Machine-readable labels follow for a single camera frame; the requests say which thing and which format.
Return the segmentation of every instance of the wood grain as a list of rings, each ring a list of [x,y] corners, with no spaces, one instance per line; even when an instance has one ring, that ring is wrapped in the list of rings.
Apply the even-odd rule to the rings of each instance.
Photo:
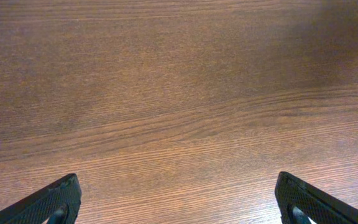
[[[0,210],[279,223],[281,170],[358,208],[358,1],[0,0]]]

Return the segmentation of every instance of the wooden table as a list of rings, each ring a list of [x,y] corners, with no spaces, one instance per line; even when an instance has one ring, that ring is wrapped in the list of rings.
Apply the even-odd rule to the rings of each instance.
[[[0,210],[279,223],[281,170],[358,208],[358,1],[0,0]]]

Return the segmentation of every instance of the wooden surface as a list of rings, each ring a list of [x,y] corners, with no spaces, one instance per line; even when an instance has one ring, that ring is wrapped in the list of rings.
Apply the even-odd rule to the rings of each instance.
[[[358,1],[0,0],[0,210],[279,223],[281,170],[358,208]]]

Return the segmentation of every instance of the black object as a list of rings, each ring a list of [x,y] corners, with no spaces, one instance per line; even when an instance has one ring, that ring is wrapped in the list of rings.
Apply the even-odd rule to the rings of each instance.
[[[282,223],[358,223],[358,210],[287,172],[275,188]]]
[[[36,193],[0,211],[0,223],[72,224],[81,204],[75,174],[68,174]]]

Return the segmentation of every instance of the brown wooden tabletop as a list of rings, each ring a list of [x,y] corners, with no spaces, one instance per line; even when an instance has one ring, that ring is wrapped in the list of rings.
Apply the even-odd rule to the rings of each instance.
[[[281,170],[358,208],[358,1],[0,0],[0,210],[280,223]]]

